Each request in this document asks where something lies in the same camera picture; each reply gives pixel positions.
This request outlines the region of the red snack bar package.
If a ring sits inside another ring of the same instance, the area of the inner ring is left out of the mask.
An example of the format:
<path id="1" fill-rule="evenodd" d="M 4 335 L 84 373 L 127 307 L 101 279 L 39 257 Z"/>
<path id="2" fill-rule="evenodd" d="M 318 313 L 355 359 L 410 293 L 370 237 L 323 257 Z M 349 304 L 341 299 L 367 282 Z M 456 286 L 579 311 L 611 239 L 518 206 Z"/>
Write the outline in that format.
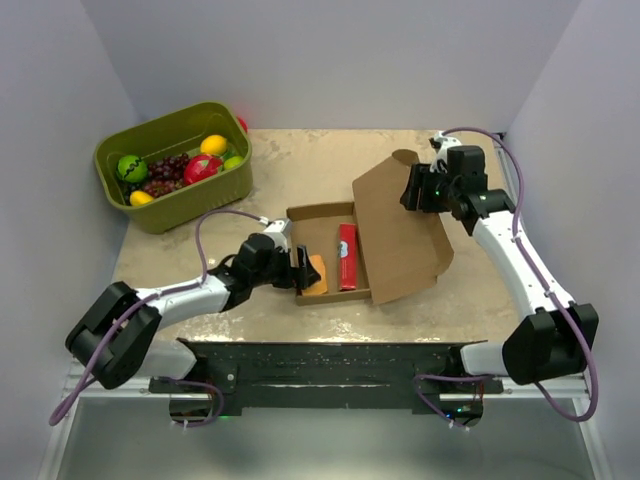
<path id="1" fill-rule="evenodd" d="M 339 237 L 339 290 L 357 288 L 357 228 L 355 224 L 341 223 Z"/>

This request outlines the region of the red ball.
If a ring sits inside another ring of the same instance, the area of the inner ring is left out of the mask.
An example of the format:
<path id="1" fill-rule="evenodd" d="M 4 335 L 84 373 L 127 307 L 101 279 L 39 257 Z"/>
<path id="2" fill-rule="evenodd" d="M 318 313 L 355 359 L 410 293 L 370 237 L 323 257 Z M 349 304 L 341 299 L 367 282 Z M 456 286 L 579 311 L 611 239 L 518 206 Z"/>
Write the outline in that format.
<path id="1" fill-rule="evenodd" d="M 249 128 L 248 128 L 248 125 L 247 125 L 246 121 L 240 116 L 236 116 L 236 119 L 237 119 L 238 123 L 240 124 L 240 126 L 242 127 L 242 129 L 244 130 L 244 132 L 248 133 Z"/>

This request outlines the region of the green toy lime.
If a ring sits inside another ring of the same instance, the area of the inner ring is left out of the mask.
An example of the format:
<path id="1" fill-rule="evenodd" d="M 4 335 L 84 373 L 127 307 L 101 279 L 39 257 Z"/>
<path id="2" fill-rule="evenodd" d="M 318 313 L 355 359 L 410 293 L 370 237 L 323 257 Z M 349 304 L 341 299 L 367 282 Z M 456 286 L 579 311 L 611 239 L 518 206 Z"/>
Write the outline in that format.
<path id="1" fill-rule="evenodd" d="M 224 163 L 224 170 L 231 170 L 234 169 L 236 167 L 238 167 L 239 165 L 241 165 L 244 161 L 244 158 L 242 156 L 236 155 L 236 156 L 232 156 L 227 158 Z"/>

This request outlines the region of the red dragon fruit toy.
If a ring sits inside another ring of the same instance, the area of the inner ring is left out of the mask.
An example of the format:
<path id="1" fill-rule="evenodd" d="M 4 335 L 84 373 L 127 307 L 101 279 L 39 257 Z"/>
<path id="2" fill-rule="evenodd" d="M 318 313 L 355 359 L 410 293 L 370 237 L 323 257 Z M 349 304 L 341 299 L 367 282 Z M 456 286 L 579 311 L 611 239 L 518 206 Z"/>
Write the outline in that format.
<path id="1" fill-rule="evenodd" d="M 185 167 L 183 178 L 186 185 L 192 185 L 220 173 L 224 168 L 221 157 L 200 154 L 192 157 Z"/>

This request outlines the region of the brown cardboard box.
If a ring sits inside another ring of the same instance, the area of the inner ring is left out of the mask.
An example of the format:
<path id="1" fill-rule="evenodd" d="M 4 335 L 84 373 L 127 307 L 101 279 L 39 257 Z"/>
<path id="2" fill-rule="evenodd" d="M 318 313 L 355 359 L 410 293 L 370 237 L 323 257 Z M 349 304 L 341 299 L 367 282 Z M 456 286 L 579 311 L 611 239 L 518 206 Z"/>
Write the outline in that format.
<path id="1" fill-rule="evenodd" d="M 381 305 L 436 285 L 454 258 L 454 250 L 437 214 L 407 211 L 400 204 L 412 150 L 399 149 L 352 182 L 353 199 L 290 207 L 294 246 L 303 245 L 325 265 L 327 291 L 298 293 L 296 303 L 311 306 L 370 299 Z M 341 247 L 340 226 L 355 226 L 355 244 Z M 341 285 L 340 254 L 355 259 L 355 287 Z"/>

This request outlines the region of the green toy ball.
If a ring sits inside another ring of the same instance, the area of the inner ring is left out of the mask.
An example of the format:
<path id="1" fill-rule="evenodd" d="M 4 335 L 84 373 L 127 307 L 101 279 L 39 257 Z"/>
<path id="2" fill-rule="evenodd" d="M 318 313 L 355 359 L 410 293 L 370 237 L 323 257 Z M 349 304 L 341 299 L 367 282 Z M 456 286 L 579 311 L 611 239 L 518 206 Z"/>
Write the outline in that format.
<path id="1" fill-rule="evenodd" d="M 126 183 L 141 183 L 149 174 L 147 164 L 136 155 L 125 155 L 117 163 L 116 174 Z"/>

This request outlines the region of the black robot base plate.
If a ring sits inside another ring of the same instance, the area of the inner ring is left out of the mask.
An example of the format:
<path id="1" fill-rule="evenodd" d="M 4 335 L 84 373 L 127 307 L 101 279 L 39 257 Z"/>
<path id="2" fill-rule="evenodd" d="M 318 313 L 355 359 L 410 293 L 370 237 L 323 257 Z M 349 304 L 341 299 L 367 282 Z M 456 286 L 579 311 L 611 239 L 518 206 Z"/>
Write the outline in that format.
<path id="1" fill-rule="evenodd" d="M 184 381 L 154 378 L 154 394 L 170 394 L 176 420 L 224 416 L 249 408 L 442 411 L 472 426 L 499 379 L 470 381 L 458 343 L 282 343 L 185 341 L 196 357 Z"/>

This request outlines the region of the yellow toy lemon back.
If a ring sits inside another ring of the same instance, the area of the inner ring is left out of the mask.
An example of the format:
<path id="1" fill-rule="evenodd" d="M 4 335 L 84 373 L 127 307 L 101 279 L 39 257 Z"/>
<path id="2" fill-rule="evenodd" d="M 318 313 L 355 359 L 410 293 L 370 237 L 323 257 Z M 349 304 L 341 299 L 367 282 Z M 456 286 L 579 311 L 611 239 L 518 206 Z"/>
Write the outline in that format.
<path id="1" fill-rule="evenodd" d="M 200 151 L 203 154 L 222 156 L 228 150 L 228 140 L 218 134 L 207 136 L 200 144 Z"/>

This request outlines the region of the green plastic bin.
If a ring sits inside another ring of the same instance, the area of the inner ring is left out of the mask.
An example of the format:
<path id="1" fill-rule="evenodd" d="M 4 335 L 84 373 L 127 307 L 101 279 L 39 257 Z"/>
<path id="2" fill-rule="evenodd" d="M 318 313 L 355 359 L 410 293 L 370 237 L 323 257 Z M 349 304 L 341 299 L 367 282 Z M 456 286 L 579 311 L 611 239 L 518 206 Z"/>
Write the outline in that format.
<path id="1" fill-rule="evenodd" d="M 94 163 L 111 205 L 142 231 L 161 234 L 245 198 L 251 154 L 240 118 L 204 102 L 104 139 Z"/>

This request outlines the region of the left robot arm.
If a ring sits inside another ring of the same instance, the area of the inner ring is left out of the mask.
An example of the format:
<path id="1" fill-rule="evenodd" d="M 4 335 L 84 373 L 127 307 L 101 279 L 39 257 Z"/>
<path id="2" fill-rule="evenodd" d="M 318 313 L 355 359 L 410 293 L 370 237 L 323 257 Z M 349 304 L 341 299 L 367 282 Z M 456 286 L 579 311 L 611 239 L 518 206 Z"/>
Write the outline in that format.
<path id="1" fill-rule="evenodd" d="M 304 290 L 321 279 L 304 245 L 290 249 L 273 234 L 255 233 L 239 251 L 192 282 L 136 290 L 119 281 L 109 285 L 65 340 L 67 350 L 103 387 L 115 389 L 143 365 L 157 331 L 246 302 L 263 285 Z"/>

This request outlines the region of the purple toy grapes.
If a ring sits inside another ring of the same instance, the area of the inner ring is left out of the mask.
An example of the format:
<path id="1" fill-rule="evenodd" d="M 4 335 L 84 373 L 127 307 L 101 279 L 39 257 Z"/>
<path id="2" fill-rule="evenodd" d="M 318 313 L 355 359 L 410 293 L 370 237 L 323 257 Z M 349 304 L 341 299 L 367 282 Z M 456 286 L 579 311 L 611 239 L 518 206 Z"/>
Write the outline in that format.
<path id="1" fill-rule="evenodd" d="M 190 157 L 187 153 L 167 156 L 148 165 L 149 175 L 142 190 L 159 198 L 186 186 L 183 178 Z"/>

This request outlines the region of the yellow toy lemon front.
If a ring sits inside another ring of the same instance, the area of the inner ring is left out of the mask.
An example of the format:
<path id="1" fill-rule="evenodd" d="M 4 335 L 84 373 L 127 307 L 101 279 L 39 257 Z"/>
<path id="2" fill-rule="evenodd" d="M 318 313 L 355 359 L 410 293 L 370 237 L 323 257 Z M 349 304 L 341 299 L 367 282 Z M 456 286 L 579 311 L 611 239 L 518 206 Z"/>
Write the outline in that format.
<path id="1" fill-rule="evenodd" d="M 135 190 L 129 195 L 129 204 L 132 207 L 140 207 L 151 203 L 154 197 L 142 190 Z"/>

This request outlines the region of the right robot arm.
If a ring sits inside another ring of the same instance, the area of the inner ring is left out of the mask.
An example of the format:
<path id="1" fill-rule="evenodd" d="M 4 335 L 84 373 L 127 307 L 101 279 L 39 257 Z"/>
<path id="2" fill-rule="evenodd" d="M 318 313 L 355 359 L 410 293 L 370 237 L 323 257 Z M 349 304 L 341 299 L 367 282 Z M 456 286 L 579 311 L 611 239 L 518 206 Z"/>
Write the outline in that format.
<path id="1" fill-rule="evenodd" d="M 480 147 L 443 146 L 435 162 L 413 163 L 400 203 L 408 211 L 450 213 L 459 221 L 498 269 L 520 316 L 503 343 L 461 347 L 460 359 L 445 369 L 452 390 L 469 392 L 481 375 L 527 385 L 586 369 L 598 314 L 552 278 L 514 202 L 504 190 L 489 188 Z"/>

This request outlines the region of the yellow toy lemon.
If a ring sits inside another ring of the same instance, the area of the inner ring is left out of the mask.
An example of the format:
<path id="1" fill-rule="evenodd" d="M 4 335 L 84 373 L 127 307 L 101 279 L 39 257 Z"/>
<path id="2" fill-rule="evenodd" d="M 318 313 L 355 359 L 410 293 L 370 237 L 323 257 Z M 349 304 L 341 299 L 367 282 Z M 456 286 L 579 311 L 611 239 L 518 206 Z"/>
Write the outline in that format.
<path id="1" fill-rule="evenodd" d="M 142 190 L 135 190 L 129 195 L 129 204 L 132 207 L 140 207 L 151 203 L 154 197 Z"/>
<path id="2" fill-rule="evenodd" d="M 200 151 L 203 154 L 222 156 L 228 150 L 228 140 L 218 134 L 207 136 L 200 144 Z"/>

